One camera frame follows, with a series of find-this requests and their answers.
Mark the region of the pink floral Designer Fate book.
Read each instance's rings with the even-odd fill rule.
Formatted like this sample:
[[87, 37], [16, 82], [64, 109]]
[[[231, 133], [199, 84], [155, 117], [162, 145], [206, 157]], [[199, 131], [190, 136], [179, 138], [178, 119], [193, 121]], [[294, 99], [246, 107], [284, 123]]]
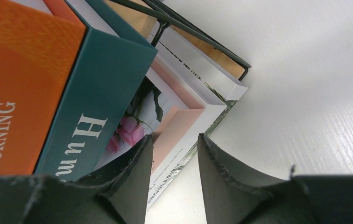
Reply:
[[155, 171], [204, 111], [204, 106], [159, 62], [151, 65], [144, 87], [134, 96], [95, 168], [120, 157], [150, 134]]

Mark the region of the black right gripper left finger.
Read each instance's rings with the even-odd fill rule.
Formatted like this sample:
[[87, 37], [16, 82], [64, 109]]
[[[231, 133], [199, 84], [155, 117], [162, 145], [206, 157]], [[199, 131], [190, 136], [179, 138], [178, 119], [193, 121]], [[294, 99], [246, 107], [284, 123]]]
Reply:
[[0, 176], [0, 224], [142, 224], [153, 158], [151, 135], [74, 182]]

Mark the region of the orange Good Morning book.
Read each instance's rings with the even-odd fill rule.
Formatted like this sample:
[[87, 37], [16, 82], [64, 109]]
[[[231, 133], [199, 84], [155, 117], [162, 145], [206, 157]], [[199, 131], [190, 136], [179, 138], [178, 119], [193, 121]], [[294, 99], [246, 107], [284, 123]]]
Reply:
[[33, 173], [85, 30], [63, 0], [0, 0], [0, 175]]

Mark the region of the white Style magazine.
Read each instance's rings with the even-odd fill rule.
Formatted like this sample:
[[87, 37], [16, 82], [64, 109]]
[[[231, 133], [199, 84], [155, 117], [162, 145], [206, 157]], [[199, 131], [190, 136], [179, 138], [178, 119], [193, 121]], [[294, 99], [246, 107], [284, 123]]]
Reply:
[[148, 71], [148, 79], [170, 100], [170, 111], [158, 127], [155, 144], [161, 161], [169, 154], [173, 164], [185, 164], [197, 149], [197, 135], [211, 135], [227, 109], [214, 92], [179, 62], [165, 46]]

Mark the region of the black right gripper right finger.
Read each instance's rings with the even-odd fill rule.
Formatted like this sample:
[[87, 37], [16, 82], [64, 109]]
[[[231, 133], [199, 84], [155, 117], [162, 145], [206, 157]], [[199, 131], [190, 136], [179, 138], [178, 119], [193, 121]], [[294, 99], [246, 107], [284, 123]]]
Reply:
[[353, 175], [278, 179], [239, 161], [202, 133], [198, 163], [209, 224], [353, 224]]

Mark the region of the teal Humor book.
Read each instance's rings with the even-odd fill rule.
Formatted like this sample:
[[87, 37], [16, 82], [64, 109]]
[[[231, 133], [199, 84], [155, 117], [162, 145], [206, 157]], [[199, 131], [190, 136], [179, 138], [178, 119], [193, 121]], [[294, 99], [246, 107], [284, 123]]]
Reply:
[[103, 0], [69, 0], [86, 26], [35, 174], [76, 181], [92, 172], [157, 50]]

